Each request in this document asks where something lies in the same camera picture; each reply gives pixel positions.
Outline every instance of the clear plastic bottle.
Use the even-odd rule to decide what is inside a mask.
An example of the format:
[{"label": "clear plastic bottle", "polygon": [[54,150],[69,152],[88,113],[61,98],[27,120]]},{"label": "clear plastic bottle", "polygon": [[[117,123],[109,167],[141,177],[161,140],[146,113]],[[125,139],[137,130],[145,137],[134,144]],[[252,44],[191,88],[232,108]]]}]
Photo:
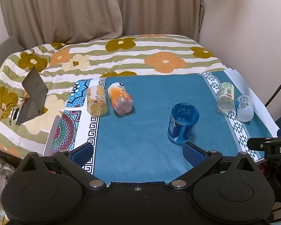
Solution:
[{"label": "clear plastic bottle", "polygon": [[111,105],[117,114],[123,115],[129,113],[133,107],[133,100],[126,92],[122,83],[113,83],[107,90],[108,96],[111,100]]},{"label": "clear plastic bottle", "polygon": [[87,111],[91,116],[103,116],[108,111],[104,88],[99,85],[87,90]]},{"label": "clear plastic bottle", "polygon": [[237,120],[249,122],[254,117],[252,100],[249,96],[240,96],[236,101]]},{"label": "clear plastic bottle", "polygon": [[217,112],[224,115],[232,114],[234,110],[234,86],[231,83],[222,83],[217,95]]}]

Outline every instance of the flower center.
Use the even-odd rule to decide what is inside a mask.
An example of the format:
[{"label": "flower center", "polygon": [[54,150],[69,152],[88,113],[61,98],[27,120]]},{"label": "flower center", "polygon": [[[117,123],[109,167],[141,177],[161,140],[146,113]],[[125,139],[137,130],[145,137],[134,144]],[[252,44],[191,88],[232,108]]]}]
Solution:
[{"label": "flower center", "polygon": [[5,103],[2,103],[2,110],[5,111],[6,108],[7,108],[7,107],[6,107],[6,104],[5,104]]},{"label": "flower center", "polygon": [[35,59],[31,59],[31,60],[30,60],[30,63],[32,63],[32,64],[34,64],[34,65],[35,65],[35,64],[37,64],[37,60],[35,60]]}]

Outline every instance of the cream flower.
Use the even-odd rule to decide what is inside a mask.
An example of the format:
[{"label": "cream flower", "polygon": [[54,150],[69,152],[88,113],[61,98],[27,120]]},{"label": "cream flower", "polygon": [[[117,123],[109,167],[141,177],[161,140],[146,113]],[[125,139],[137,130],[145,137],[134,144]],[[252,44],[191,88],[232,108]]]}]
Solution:
[{"label": "cream flower", "polygon": [[56,95],[49,95],[46,98],[44,114],[31,119],[25,123],[25,126],[29,133],[36,135],[42,129],[50,131],[53,121],[57,115],[61,117],[62,111],[64,111],[66,105],[63,100],[58,100]]},{"label": "cream flower", "polygon": [[89,57],[89,55],[82,56],[80,54],[76,54],[69,62],[63,63],[62,68],[65,72],[75,69],[80,69],[81,71],[84,71],[90,65],[90,62],[88,60]]}]

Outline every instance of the greek key pattern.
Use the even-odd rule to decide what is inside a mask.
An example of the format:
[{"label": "greek key pattern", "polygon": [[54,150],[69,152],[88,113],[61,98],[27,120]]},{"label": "greek key pattern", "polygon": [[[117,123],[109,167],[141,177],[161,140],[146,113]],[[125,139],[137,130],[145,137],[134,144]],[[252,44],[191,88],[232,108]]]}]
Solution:
[{"label": "greek key pattern", "polygon": [[[221,84],[219,79],[213,76],[212,73],[199,73],[198,75],[201,75],[204,78],[213,96],[217,100],[217,94]],[[261,159],[259,152],[251,151],[247,146],[247,140],[250,138],[250,135],[244,123],[237,120],[236,109],[234,108],[232,115],[228,117],[225,116],[225,118],[237,145],[238,151],[247,152],[255,162],[259,161]]]},{"label": "greek key pattern", "polygon": [[[105,82],[107,78],[100,78],[99,85],[105,88]],[[99,126],[100,117],[91,117],[90,127],[87,135],[87,142],[91,143],[94,147],[94,153],[92,158],[82,167],[87,172],[93,174],[94,173],[94,165],[95,165],[95,153],[96,153],[96,143],[97,143],[97,134],[98,134],[98,126]]]}]

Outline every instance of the bedspread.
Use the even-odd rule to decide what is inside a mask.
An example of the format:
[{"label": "bedspread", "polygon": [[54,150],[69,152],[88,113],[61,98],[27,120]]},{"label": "bedspread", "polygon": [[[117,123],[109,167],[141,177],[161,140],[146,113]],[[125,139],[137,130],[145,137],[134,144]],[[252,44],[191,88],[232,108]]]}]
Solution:
[{"label": "bedspread", "polygon": [[[20,108],[29,97],[22,81],[33,67],[49,89],[45,113],[17,126]],[[0,108],[4,111],[0,150],[19,158],[31,151],[41,155],[53,121],[57,115],[62,116],[68,99],[81,106],[79,99],[88,88],[84,79],[203,73],[225,68],[213,53],[179,35],[124,36],[75,45],[52,43],[14,53],[0,69]]]}]

